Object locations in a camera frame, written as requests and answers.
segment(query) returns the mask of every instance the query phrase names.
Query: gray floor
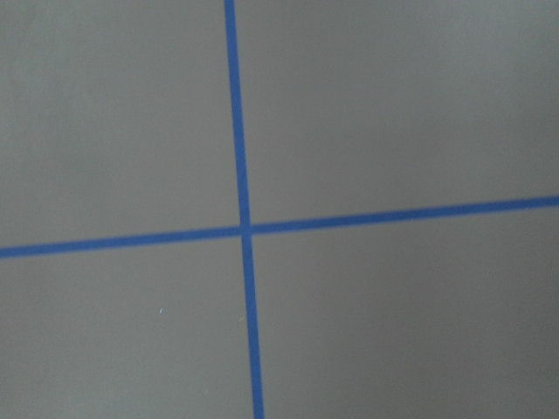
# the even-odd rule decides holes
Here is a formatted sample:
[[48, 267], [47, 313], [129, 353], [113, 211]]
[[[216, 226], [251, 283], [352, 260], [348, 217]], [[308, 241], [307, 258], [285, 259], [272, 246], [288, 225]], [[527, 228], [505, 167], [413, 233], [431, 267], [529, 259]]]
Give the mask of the gray floor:
[[[253, 221], [559, 194], [558, 21], [238, 0]], [[221, 0], [3, 1], [0, 97], [0, 248], [238, 224]], [[255, 237], [266, 417], [558, 417], [558, 251], [557, 207]], [[0, 419], [252, 417], [245, 317], [238, 238], [0, 259]]]

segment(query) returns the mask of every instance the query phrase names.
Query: blue tape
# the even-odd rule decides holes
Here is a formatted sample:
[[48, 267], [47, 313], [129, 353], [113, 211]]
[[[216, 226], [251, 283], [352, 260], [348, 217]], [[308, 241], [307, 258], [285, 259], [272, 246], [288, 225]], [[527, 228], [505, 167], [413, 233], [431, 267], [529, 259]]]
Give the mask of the blue tape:
[[258, 310], [252, 256], [252, 227], [246, 167], [245, 132], [243, 106], [238, 65], [237, 26], [234, 0], [224, 0], [225, 31], [227, 35], [227, 57], [229, 59], [229, 83], [231, 89], [231, 115], [235, 141], [235, 163], [237, 167], [238, 213], [240, 218], [243, 269], [245, 275], [246, 325], [251, 366], [252, 413], [254, 419], [264, 419], [264, 397], [260, 370]]
[[25, 258], [56, 253], [70, 253], [75, 251], [99, 251], [119, 247], [191, 242], [197, 240], [237, 237], [239, 234], [240, 228], [235, 226], [203, 230], [172, 231], [168, 233], [141, 234], [137, 236], [94, 238], [49, 244], [27, 244], [22, 246], [0, 248], [0, 259]]
[[[494, 201], [490, 203], [465, 203], [423, 209], [404, 209], [398, 211], [376, 212], [353, 216], [332, 216], [293, 220], [280, 223], [257, 223], [252, 227], [217, 227], [214, 229], [171, 231], [167, 233], [142, 234], [136, 236], [105, 237], [69, 242], [26, 244], [0, 248], [2, 258], [25, 258], [31, 256], [70, 253], [76, 251], [100, 251], [103, 249], [150, 246], [199, 240], [211, 240], [247, 235], [280, 234], [290, 231], [317, 230], [352, 225], [398, 223], [428, 218], [444, 218], [449, 216], [470, 216], [516, 210], [538, 210], [559, 207], [559, 196], [540, 196], [511, 201]], [[246, 252], [247, 260], [252, 260], [252, 244]]]
[[307, 220], [285, 221], [282, 223], [258, 223], [252, 226], [252, 234], [287, 233], [289, 231], [328, 229], [363, 224], [397, 223], [443, 218], [448, 216], [470, 216], [516, 210], [535, 210], [559, 206], [559, 196], [541, 196], [537, 198], [495, 201], [490, 203], [466, 203], [423, 209], [404, 209], [397, 211], [376, 212], [354, 216], [332, 216]]

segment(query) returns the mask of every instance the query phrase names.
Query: blue tape line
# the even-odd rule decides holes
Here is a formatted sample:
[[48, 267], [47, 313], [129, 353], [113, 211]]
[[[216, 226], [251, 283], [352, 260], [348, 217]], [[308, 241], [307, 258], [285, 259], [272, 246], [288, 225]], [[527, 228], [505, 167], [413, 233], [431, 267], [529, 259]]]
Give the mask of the blue tape line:
[[[280, 223], [258, 223], [250, 228], [252, 234], [280, 234], [290, 231], [316, 230], [363, 224], [398, 223], [427, 218], [449, 216], [469, 216], [515, 210], [537, 210], [559, 207], [559, 196], [540, 196], [537, 198], [494, 201], [490, 203], [465, 203], [443, 207], [404, 209], [399, 211], [377, 212], [354, 216], [332, 216], [307, 220], [293, 220]], [[167, 233], [142, 234], [136, 236], [105, 237], [71, 242], [26, 244], [0, 248], [2, 258], [25, 258], [56, 253], [76, 251], [98, 251], [103, 249], [150, 246], [238, 237], [247, 234], [247, 228], [239, 226], [217, 227], [214, 229], [171, 231]], [[252, 260], [252, 245], [247, 252], [247, 260]]]
[[559, 196], [495, 201], [490, 203], [467, 203], [423, 209], [404, 209], [355, 216], [332, 216], [281, 223], [258, 223], [252, 226], [252, 234], [287, 233], [289, 231], [328, 229], [363, 224], [397, 223], [427, 218], [468, 216], [516, 210], [535, 210], [559, 206]]
[[192, 242], [216, 238], [236, 237], [239, 227], [219, 227], [215, 229], [172, 231], [168, 233], [142, 234], [137, 236], [106, 237], [71, 242], [49, 244], [28, 244], [0, 248], [2, 258], [25, 258], [30, 256], [70, 253], [75, 251], [98, 251], [119, 247], [149, 246], [177, 242]]
[[231, 89], [231, 115], [235, 140], [235, 163], [237, 166], [238, 213], [240, 218], [243, 269], [245, 275], [246, 325], [251, 366], [252, 412], [254, 419], [264, 419], [262, 374], [260, 371], [258, 310], [252, 256], [252, 227], [246, 168], [245, 132], [238, 65], [237, 26], [234, 0], [224, 0], [227, 57], [229, 59], [229, 83]]

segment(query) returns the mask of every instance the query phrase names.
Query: vertical blue tape line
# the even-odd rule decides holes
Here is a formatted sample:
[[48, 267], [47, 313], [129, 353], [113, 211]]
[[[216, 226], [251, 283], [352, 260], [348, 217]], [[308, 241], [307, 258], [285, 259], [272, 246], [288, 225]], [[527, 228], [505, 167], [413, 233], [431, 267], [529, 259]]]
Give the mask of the vertical blue tape line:
[[262, 374], [260, 371], [258, 311], [256, 286], [254, 283], [254, 261], [252, 257], [251, 209], [246, 169], [245, 133], [238, 66], [237, 28], [234, 0], [224, 0], [227, 57], [229, 59], [229, 84], [231, 89], [231, 115], [235, 140], [235, 163], [237, 166], [238, 211], [240, 217], [243, 269], [245, 273], [246, 324], [251, 364], [252, 411], [254, 419], [264, 419]]

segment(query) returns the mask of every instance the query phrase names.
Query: gray surface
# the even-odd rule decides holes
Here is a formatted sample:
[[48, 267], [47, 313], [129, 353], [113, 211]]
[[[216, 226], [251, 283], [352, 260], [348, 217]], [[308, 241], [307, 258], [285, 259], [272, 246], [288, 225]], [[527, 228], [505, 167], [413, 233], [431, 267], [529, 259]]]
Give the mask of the gray surface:
[[221, 1], [2, 1], [0, 97], [0, 245], [238, 223]]
[[3, 419], [251, 417], [238, 240], [3, 260], [0, 278]]
[[258, 237], [268, 419], [559, 417], [555, 209]]
[[253, 219], [556, 193], [558, 5], [239, 1]]

